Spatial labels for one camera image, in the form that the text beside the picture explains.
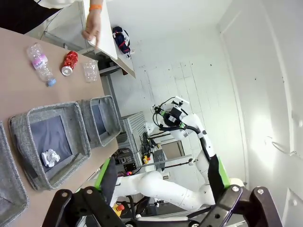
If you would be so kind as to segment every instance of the black pants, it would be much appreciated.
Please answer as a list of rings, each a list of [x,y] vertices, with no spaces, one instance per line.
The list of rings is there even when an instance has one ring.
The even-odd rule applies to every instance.
[[[59,10],[44,8],[34,0],[0,0],[0,27],[25,34]]]

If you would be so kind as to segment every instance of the pink label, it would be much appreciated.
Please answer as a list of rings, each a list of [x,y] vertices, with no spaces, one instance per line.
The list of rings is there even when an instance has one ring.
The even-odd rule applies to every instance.
[[[47,57],[45,54],[42,54],[39,58],[32,61],[32,64],[35,69],[39,69],[47,62]]]

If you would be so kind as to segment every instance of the crumpled white paper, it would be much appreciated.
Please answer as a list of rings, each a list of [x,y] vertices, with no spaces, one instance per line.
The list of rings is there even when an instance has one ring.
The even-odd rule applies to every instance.
[[[46,167],[53,167],[55,162],[59,162],[60,156],[53,149],[49,149],[41,154],[41,158]]]

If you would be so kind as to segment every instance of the water bottle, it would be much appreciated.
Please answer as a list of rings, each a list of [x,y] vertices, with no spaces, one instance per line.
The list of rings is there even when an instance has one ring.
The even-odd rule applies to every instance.
[[[49,87],[56,83],[53,77],[51,68],[48,65],[46,55],[42,51],[40,44],[34,44],[27,49],[27,55],[30,58],[34,68],[36,69],[40,79],[45,82]]]

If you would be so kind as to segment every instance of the storage bin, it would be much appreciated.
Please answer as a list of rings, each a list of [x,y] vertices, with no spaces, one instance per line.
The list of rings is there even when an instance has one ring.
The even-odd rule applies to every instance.
[[[2,121],[0,152],[0,226],[4,227],[27,208],[28,197],[11,154]]]
[[[12,117],[9,128],[25,173],[36,190],[56,189],[90,157],[89,140],[76,102],[31,109]],[[60,155],[54,167],[46,167],[41,159],[41,153],[48,149]]]
[[[112,96],[78,101],[90,147],[106,146],[121,132],[118,113]]]

